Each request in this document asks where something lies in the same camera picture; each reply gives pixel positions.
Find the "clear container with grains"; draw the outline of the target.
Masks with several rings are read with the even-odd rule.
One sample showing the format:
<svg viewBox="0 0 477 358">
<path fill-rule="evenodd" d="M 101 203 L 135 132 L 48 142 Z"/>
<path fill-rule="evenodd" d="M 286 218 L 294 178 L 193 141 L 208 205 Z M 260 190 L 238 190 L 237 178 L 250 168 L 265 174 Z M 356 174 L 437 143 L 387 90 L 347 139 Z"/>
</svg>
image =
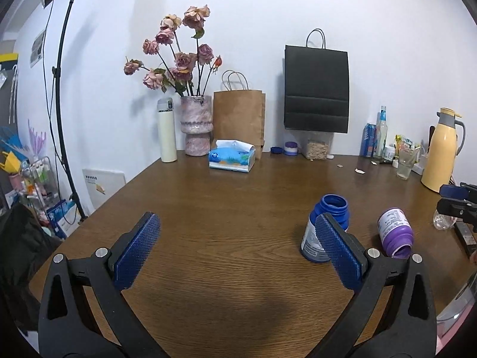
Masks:
<svg viewBox="0 0 477 358">
<path fill-rule="evenodd" d="M 304 132 L 302 153 L 310 161 L 326 160 L 330 154 L 333 134 L 331 132 Z"/>
</svg>

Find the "brown paper bag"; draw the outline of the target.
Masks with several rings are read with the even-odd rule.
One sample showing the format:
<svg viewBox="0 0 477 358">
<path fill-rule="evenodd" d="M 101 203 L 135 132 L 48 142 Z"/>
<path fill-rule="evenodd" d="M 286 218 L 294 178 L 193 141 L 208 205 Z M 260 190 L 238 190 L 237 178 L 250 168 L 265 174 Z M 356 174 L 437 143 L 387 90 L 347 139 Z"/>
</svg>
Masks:
<svg viewBox="0 0 477 358">
<path fill-rule="evenodd" d="M 237 140 L 255 147 L 261 159 L 264 148 L 265 93 L 250 90 L 244 74 L 235 70 L 222 73 L 225 91 L 213 94 L 213 139 Z"/>
</svg>

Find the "blue can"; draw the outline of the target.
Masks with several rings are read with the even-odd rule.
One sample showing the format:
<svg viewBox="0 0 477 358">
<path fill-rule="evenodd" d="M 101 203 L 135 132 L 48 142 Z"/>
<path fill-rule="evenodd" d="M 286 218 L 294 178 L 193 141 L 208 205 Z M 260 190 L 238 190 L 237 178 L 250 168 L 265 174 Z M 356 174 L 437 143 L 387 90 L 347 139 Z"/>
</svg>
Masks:
<svg viewBox="0 0 477 358">
<path fill-rule="evenodd" d="M 374 144 L 376 138 L 376 125 L 366 124 L 363 129 L 361 139 L 360 155 L 365 158 L 371 158 L 374 154 Z"/>
</svg>

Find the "black paper bag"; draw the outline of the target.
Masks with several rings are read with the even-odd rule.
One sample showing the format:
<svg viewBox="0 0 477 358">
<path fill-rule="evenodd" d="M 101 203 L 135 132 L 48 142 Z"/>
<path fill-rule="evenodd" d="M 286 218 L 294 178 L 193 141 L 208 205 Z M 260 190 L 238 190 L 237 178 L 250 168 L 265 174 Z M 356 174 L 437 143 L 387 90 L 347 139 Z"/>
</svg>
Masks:
<svg viewBox="0 0 477 358">
<path fill-rule="evenodd" d="M 321 28 L 319 48 L 285 46 L 284 126 L 306 132 L 346 133 L 349 130 L 349 56 L 327 48 Z"/>
</svg>

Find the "clear spray bottle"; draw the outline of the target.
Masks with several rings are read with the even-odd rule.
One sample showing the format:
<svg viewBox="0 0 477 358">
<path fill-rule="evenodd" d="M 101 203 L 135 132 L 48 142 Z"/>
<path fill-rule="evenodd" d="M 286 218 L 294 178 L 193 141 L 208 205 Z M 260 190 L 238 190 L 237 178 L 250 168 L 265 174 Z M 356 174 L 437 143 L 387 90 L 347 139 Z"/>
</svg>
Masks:
<svg viewBox="0 0 477 358">
<path fill-rule="evenodd" d="M 384 149 L 386 147 L 387 130 L 388 127 L 386 123 L 386 106 L 381 106 L 380 116 L 376 126 L 373 154 L 373 157 L 378 161 L 382 160 L 383 158 Z"/>
</svg>

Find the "yellow thermos jug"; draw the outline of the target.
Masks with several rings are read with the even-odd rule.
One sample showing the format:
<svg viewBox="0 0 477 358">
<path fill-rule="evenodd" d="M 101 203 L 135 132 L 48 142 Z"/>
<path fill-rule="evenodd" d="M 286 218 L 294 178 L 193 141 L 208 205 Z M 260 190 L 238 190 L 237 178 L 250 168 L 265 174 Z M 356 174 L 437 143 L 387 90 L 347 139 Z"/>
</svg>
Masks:
<svg viewBox="0 0 477 358">
<path fill-rule="evenodd" d="M 428 150 L 426 167 L 421 176 L 422 184 L 439 192 L 442 185 L 448 185 L 456 157 L 460 154 L 466 139 L 466 127 L 454 110 L 442 107 L 436 113 L 439 117 Z"/>
</svg>

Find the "pink ceramic vase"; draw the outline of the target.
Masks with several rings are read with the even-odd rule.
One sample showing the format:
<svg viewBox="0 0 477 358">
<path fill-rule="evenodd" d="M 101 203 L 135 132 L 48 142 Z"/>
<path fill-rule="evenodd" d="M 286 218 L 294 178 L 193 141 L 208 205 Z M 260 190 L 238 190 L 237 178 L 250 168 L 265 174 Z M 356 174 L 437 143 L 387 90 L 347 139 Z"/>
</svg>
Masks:
<svg viewBox="0 0 477 358">
<path fill-rule="evenodd" d="M 210 95 L 181 98 L 180 128 L 185 134 L 185 154 L 205 156 L 210 151 L 213 103 Z"/>
</svg>

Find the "white flat box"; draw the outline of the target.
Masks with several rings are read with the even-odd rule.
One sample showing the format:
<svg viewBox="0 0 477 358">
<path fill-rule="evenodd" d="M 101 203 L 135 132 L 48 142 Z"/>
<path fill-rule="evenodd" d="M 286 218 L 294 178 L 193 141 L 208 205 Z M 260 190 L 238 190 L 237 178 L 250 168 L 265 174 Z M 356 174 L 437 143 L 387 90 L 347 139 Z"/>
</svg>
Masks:
<svg viewBox="0 0 477 358">
<path fill-rule="evenodd" d="M 83 169 L 83 177 L 94 209 L 101 207 L 126 184 L 125 174 L 120 171 Z"/>
</svg>

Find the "clear drinking glass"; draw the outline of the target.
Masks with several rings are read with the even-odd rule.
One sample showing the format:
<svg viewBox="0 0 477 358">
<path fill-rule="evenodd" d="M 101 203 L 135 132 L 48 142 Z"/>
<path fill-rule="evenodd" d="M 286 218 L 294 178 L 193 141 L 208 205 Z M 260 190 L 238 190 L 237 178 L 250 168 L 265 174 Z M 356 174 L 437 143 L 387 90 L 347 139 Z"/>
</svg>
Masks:
<svg viewBox="0 0 477 358">
<path fill-rule="evenodd" d="M 396 174 L 400 179 L 407 180 L 409 178 L 416 161 L 416 156 L 416 149 L 409 149 L 408 147 L 402 147 L 399 149 L 399 162 Z"/>
</svg>

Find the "pink dried rose bouquet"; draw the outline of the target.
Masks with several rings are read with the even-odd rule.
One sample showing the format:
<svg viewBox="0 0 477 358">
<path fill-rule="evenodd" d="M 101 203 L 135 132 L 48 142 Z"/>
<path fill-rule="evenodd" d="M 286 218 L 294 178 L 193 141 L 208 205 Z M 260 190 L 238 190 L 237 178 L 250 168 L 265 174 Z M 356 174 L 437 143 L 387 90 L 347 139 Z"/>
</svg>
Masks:
<svg viewBox="0 0 477 358">
<path fill-rule="evenodd" d="M 155 37 L 142 42 L 143 54 L 158 57 L 159 65 L 148 67 L 139 59 L 128 58 L 124 74 L 132 76 L 143 72 L 143 85 L 153 91 L 171 89 L 180 96 L 205 95 L 211 75 L 217 73 L 223 63 L 222 57 L 202 41 L 209 16 L 207 5 L 190 6 L 182 16 L 164 16 Z M 194 48 L 190 52 L 179 43 L 178 30 L 183 27 L 193 31 Z"/>
</svg>

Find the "blue plastic jar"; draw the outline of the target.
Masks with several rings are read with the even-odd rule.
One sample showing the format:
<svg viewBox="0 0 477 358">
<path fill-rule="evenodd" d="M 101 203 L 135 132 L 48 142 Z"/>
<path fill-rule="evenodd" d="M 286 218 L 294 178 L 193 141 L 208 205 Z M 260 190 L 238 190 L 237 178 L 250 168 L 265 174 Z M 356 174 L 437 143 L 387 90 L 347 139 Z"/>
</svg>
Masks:
<svg viewBox="0 0 477 358">
<path fill-rule="evenodd" d="M 309 214 L 300 246 L 304 258 L 313 263 L 328 262 L 327 250 L 337 226 L 348 229 L 349 203 L 343 196 L 326 194 Z"/>
</svg>

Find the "blue jar lid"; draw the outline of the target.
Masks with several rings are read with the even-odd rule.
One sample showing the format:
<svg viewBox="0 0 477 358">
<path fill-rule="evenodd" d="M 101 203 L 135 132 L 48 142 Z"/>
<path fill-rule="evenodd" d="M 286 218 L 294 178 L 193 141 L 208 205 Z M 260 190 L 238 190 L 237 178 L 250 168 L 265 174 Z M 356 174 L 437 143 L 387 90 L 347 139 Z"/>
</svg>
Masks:
<svg viewBox="0 0 477 358">
<path fill-rule="evenodd" d="M 271 153 L 272 154 L 283 154 L 283 149 L 281 147 L 278 147 L 278 146 L 273 146 L 271 148 Z"/>
</svg>

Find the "purple plastic jar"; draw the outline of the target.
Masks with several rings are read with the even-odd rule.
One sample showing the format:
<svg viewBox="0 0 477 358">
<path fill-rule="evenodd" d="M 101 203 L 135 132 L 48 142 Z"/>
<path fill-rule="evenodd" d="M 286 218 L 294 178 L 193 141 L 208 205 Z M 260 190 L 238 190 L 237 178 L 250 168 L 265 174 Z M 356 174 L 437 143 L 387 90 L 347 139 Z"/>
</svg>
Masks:
<svg viewBox="0 0 477 358">
<path fill-rule="evenodd" d="M 414 232 L 401 209 L 383 212 L 377 220 L 377 231 L 386 256 L 398 260 L 411 256 Z"/>
</svg>

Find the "small purple white jar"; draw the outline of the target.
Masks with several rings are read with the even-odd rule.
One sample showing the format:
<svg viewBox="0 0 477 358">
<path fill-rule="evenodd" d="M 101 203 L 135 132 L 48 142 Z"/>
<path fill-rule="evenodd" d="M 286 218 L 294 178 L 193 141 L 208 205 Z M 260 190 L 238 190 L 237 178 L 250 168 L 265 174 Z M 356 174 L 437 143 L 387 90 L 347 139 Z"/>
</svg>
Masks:
<svg viewBox="0 0 477 358">
<path fill-rule="evenodd" d="M 298 144 L 295 141 L 287 141 L 284 145 L 284 154 L 287 156 L 297 156 Z"/>
</svg>

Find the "white thermos bottle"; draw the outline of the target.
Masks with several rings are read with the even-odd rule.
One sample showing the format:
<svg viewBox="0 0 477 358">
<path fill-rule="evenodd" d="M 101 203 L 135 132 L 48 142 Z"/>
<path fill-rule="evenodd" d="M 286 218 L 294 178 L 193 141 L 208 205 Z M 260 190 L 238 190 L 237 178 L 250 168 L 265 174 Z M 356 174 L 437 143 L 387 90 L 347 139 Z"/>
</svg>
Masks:
<svg viewBox="0 0 477 358">
<path fill-rule="evenodd" d="M 161 160 L 163 163 L 173 163 L 177 160 L 177 149 L 172 98 L 159 99 L 157 112 Z"/>
</svg>

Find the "blue tissue box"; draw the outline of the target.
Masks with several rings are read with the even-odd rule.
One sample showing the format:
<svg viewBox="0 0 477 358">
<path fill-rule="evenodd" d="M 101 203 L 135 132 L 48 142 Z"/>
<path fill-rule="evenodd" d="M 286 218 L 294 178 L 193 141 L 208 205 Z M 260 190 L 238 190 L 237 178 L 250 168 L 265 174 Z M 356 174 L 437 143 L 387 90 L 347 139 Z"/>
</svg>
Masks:
<svg viewBox="0 0 477 358">
<path fill-rule="evenodd" d="M 217 140 L 209 151 L 209 168 L 249 173 L 255 164 L 255 147 L 237 140 Z"/>
</svg>

